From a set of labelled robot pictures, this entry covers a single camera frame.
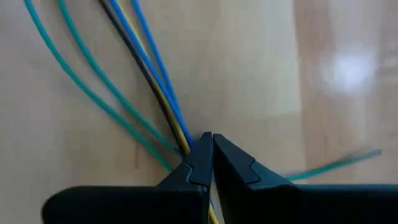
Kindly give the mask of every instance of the wooden table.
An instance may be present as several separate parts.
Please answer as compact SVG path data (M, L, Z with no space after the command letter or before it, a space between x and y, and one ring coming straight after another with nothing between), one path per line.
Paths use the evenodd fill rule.
M125 114L78 50L56 1L34 3L72 68ZM383 149L377 159L309 182L398 182L397 1L141 4L195 137L223 133L281 173ZM101 68L171 139L154 95L98 2L67 5ZM167 175L71 82L22 1L0 7L0 105L2 223L40 223L43 202L65 187L155 185Z

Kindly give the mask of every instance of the wire bundle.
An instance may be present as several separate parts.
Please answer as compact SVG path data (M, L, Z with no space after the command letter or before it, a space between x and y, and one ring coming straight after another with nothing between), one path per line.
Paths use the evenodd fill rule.
M91 89L75 74L75 72L70 68L69 64L63 59L60 55L59 51L53 44L51 38L45 31L39 16L37 15L34 6L31 0L24 0L26 4L26 8L28 9L30 16L36 25L40 35L42 36L44 42L47 47L50 49L51 53L58 61L60 66L63 68L66 74L75 82L75 84L84 92L88 97L90 97L101 109L103 109L107 114L110 115L117 123L119 123L134 139L136 139L139 143L141 143L149 153L154 156L159 162L168 170L171 171L173 168L170 163L164 159L155 149L155 147L141 134L136 131L120 114L118 114L112 107L106 104L98 95L96 95ZM182 113L178 106L177 97L175 96L173 86L171 84L169 74L164 66L162 58L160 56L159 51L157 50L155 41L150 33L149 27L145 20L144 14L141 11L141 7L138 3L138 0L132 0L132 5L134 8L134 12L137 15L137 18L140 22L142 30L144 31L145 36L147 37L147 41L150 45L151 51L154 55L155 61L160 68L161 75L160 76L151 59L148 56L147 50L144 48L142 44L142 40L139 38L137 34L137 29L132 25L129 21L126 13L124 13L123 8L117 2L117 0L109 0L106 2L105 0L98 0L104 9L106 15L109 17L109 20L112 22L113 26L115 26L118 34L121 36L122 40L126 44L126 47L130 51L132 57L138 64L142 74L145 76L147 83L151 87L151 90L154 92L157 101L159 102L159 106L165 115L167 122L170 126L170 129L173 132L174 138L178 144L178 148L174 147L167 138L161 135L155 128L153 128L148 121L146 121L136 110L132 104L127 100L125 96L112 84L111 80L108 76L102 71L100 66L96 63L95 59L91 55L90 51L84 44L84 41L80 37L69 13L67 6L63 0L57 0L58 5L60 7L60 11L62 16L67 23L67 26L72 33L75 41L77 42L82 54L87 59L88 63L99 77L99 79L104 83L104 85L108 88L108 90L114 95L114 97L120 102L123 108L139 123L141 123L159 142L169 149L172 152L180 153L182 156L187 155L190 152L190 149L193 147L194 141L188 131L188 128L183 120ZM290 180L299 180L299 179L307 179L311 178L315 175L322 174L324 172L331 171L333 169L337 169L343 166L347 166L353 164L355 162L363 161L365 159L369 159L381 154L381 151L373 151L369 154L365 154L359 157L352 157L344 161L338 161L336 163L330 164L328 166L322 167L321 169L316 169L310 172L306 172L304 174L299 174L295 176L290 176L288 179ZM218 220L215 217L213 206L210 205L209 209L210 220L213 223L218 223Z

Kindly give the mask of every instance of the teal wire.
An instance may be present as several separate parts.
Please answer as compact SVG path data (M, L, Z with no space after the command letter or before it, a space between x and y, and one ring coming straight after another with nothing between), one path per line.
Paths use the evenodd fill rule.
M368 159L375 158L375 157L380 156L380 155L381 155L381 150L380 149L374 150L374 151L371 151L369 153L366 153L366 154L363 154L363 155L360 155L360 156L354 156L354 157L345 159L343 161L334 162L334 163L332 163L330 165L327 165L325 167L322 167L322 168L319 168L319 169L315 169L315 170L312 170L312 171L309 171L309 172L306 172L306 173L303 173L303 174L293 175L293 176L287 177L287 179L290 180L290 181L309 179L309 178L315 177L317 175L321 175L321 174L324 174L324 173L327 173L327 172L331 172L331 171L336 170L336 169L341 169L341 168L344 168L346 166L353 165L353 164L358 163L358 162L362 162L362 161L365 161L365 160L368 160Z
M178 153L178 150L162 135L160 134L155 128L153 128L149 122L147 122L137 110L134 109L133 105L128 102L126 97L121 94L121 92L113 85L113 83L109 80L109 78L106 76L104 71L100 68L100 66L96 63L94 57L88 50L88 47L85 45L83 39L80 37L79 32L77 31L77 28L75 24L73 23L72 18L70 17L70 14L68 12L67 5L65 4L64 0L57 0L60 10L62 13L62 16L67 23L67 26L72 33L73 37L75 38L76 43L78 44L81 52L87 59L88 63L91 65L93 68L94 72L97 74L97 76L101 79L101 81L108 87L110 92L116 97L116 99L119 100L119 102L123 105L123 107L133 116L136 118L142 125L144 125L145 128L147 128L159 141L162 143L166 148L170 149L172 152Z
M70 66L66 63L63 57L60 55L57 48L54 46L54 43L51 41L51 38L47 34L44 29L43 24L41 23L39 16L36 13L36 10L32 4L31 0L24 0L27 10L29 11L30 16L34 24L36 25L37 30L42 36L45 44L50 49L51 53L54 55L55 59L57 59L58 63L62 67L62 69L69 75L69 77L78 85L81 90L83 90L100 108L102 108L107 114L110 115L113 119L115 119L124 129L128 131L128 133L137 139L148 151L154 156L160 163L168 170L172 170L172 166L169 162L156 151L156 149L152 146L152 144L142 137L122 116L120 116L115 110L113 110L110 106L108 106L99 96L93 93L82 80L73 72Z

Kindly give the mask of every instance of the yellow wire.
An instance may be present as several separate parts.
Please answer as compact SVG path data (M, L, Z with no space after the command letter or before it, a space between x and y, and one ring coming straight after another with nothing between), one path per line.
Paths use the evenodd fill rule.
M134 35L136 35L139 44L141 45L142 49L144 49L145 54L148 55L147 50L146 50L144 44L142 44L141 38L138 35L138 31L137 31L136 27L133 25L133 23L131 22L130 18L127 16L127 14L124 11L124 6L122 6L118 1L116 1L116 3L119 5L123 16L126 18L126 20L127 20L128 24L129 24L131 30L133 31ZM190 148L189 148L187 139L185 138L184 133L181 130L180 124L177 122L177 119L175 118L175 115L174 115L174 113L173 113L173 111L172 111L172 109L171 109L171 107L169 105L169 102L167 102L166 97L163 94L162 90L160 89L160 86L157 84L155 78L152 75L150 75L150 79L154 83L156 91L158 92L163 104L165 105L167 114L168 114L169 118L171 119L171 121L172 121L172 123L174 125L174 128L175 128L175 130L177 132L178 138L179 138L180 143L182 145L182 149L183 149L185 155L188 155L189 152L190 152ZM217 220L217 217L216 217L216 215L214 213L214 208L213 208L213 206L211 204L209 206L209 218L210 218L210 220L211 220L211 222L213 224L219 224L219 222Z

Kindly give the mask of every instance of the black wire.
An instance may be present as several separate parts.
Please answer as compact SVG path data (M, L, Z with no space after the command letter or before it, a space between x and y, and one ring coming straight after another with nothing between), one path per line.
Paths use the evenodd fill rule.
M152 79L150 78L150 75L145 67L145 65L143 64L140 56L138 56L137 51L135 50L134 46L131 44L129 38L127 37L127 35L124 33L123 29L121 28L121 26L119 25L118 21L116 20L116 18L113 16L113 13L111 12L111 10L108 8L108 6L106 5L104 0L98 0L99 3L101 4L102 8L104 9L106 15L108 16L109 20L112 22L113 26L115 26L118 34L121 36L124 44L126 44L126 47L129 49L130 54L132 55L132 57L134 57L134 60L137 62L137 65L139 67L139 69L141 70L142 74L144 75L145 79L147 80L147 83L149 84L151 90L154 92L155 97L157 99L157 102L159 103L159 106L164 114L164 116L166 117L167 123L170 126L170 129L172 130L173 136L175 141L178 144L178 148L180 150L180 154L184 155L183 151L182 151L182 146L181 143L179 141L178 135L177 135L177 131L175 130L175 128L172 125L172 122L170 120L170 117L167 115L167 110L166 110L166 106L164 104L164 102L162 101L162 98L160 97L160 93L157 91L154 82L152 81Z

